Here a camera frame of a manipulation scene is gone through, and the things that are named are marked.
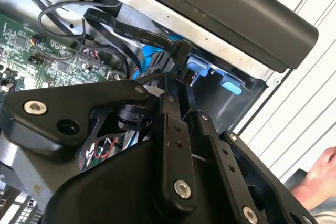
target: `person's hand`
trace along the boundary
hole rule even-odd
[[[336,147],[326,149],[292,194],[307,209],[336,196]]]

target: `capacitor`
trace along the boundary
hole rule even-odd
[[[88,67],[87,69],[84,70],[85,73],[89,73],[92,71],[92,67]]]
[[[4,91],[4,92],[6,92],[6,93],[8,93],[9,90],[10,90],[10,88],[11,88],[13,85],[14,85],[13,83],[10,83],[10,84],[7,84],[7,85],[3,85],[3,86],[1,87],[1,90]]]
[[[41,84],[41,87],[42,88],[49,88],[49,83],[48,82],[42,82],[42,84]]]
[[[114,75],[114,79],[116,80],[116,81],[120,81],[120,75],[118,75],[117,73]]]

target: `finger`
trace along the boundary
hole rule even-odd
[[[323,163],[328,163],[330,160],[333,159],[335,153],[336,153],[336,147],[328,148],[322,153],[321,157],[319,158],[319,161]]]

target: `silver screw head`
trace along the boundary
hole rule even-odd
[[[281,79],[277,78],[277,79],[274,80],[273,83],[274,83],[275,86],[277,86],[281,83]]]
[[[205,121],[209,121],[209,117],[208,117],[206,114],[202,114],[202,118],[203,118]]]
[[[232,141],[237,141],[237,137],[234,134],[230,133],[229,137],[231,138]]]
[[[183,199],[189,199],[191,197],[191,189],[183,180],[177,180],[174,183],[174,190]]]
[[[170,102],[175,102],[174,98],[172,98],[171,96],[168,96],[167,99],[168,99],[168,101],[170,101]]]
[[[136,92],[144,93],[145,91],[141,87],[135,87]]]
[[[311,220],[307,217],[307,216],[303,216],[303,219],[305,220],[305,222],[307,223],[307,224],[313,224],[313,222],[311,222]]]
[[[243,208],[243,213],[245,218],[251,223],[251,224],[257,224],[258,223],[258,218],[256,214],[253,212],[252,209],[249,207],[244,207]]]
[[[23,106],[24,110],[32,115],[43,115],[47,113],[47,106],[39,101],[29,101]]]

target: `green circuit board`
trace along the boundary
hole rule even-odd
[[[89,54],[64,61],[44,58],[30,42],[36,34],[0,14],[0,103],[8,93],[19,90],[123,79],[121,73]],[[66,59],[76,53],[49,38],[39,48],[53,58]]]

